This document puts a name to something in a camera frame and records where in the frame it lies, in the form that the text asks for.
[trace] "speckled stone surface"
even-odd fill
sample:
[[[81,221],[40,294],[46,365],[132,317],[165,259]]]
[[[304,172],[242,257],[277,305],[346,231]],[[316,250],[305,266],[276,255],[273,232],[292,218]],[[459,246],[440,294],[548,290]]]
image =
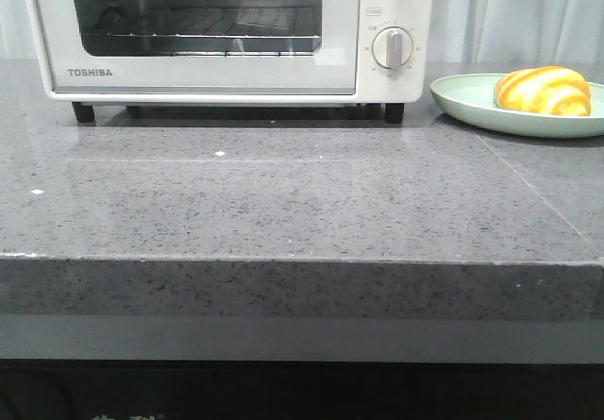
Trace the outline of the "speckled stone surface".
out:
[[[116,107],[77,126],[33,62],[1,67],[0,312],[598,312],[603,138],[479,131],[428,91],[403,126],[366,109]]]
[[[346,262],[0,261],[4,313],[571,321],[599,269]],[[51,278],[51,282],[42,282]]]

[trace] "toaster oven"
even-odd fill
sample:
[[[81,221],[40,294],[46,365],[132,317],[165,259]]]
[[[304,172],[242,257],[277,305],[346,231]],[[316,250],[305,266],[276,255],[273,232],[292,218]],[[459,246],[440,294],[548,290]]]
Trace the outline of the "toaster oven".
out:
[[[26,0],[53,99],[93,105],[385,104],[424,84],[431,0]]]

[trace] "oven window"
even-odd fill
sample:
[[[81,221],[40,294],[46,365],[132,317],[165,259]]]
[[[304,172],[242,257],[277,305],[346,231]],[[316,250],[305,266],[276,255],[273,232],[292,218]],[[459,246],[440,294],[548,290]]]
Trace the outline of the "oven window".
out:
[[[323,0],[75,0],[97,57],[308,56]]]

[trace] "oven foot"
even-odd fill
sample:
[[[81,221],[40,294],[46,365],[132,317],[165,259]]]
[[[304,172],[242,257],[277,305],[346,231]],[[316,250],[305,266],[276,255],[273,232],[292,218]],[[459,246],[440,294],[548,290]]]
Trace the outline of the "oven foot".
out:
[[[384,121],[391,125],[400,125],[403,121],[405,104],[386,104]]]
[[[85,106],[81,102],[72,102],[75,118],[79,123],[94,123],[94,108]]]

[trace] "oven door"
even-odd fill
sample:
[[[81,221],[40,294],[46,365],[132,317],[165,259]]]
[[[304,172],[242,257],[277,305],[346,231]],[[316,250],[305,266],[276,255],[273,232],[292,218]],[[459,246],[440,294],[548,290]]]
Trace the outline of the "oven door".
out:
[[[354,94],[359,0],[38,0],[54,92]]]

